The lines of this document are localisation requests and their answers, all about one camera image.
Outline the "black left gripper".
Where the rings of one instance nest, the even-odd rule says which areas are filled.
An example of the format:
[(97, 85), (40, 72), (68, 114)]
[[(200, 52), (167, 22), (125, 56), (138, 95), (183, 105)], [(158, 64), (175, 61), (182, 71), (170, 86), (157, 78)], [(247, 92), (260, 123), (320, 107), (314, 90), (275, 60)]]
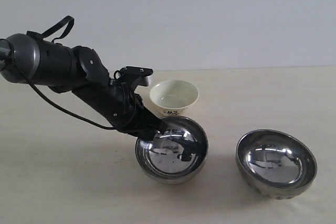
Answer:
[(142, 98), (125, 83), (108, 86), (91, 83), (72, 90), (72, 93), (102, 115), (120, 133), (152, 141), (155, 133), (166, 131), (164, 118), (146, 109)]

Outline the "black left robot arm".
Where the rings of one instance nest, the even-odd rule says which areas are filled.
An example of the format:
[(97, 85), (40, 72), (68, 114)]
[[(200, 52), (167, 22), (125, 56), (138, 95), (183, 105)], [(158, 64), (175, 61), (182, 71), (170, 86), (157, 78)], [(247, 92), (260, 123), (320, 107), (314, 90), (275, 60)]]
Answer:
[(137, 86), (148, 86), (147, 78), (152, 74), (149, 68), (126, 66), (111, 77), (91, 48), (69, 48), (24, 34), (1, 39), (4, 79), (26, 83), (55, 108), (105, 129), (52, 102), (37, 86), (47, 86), (55, 93), (72, 92), (109, 122), (107, 129), (149, 141), (167, 129), (167, 123), (149, 111), (135, 93)]

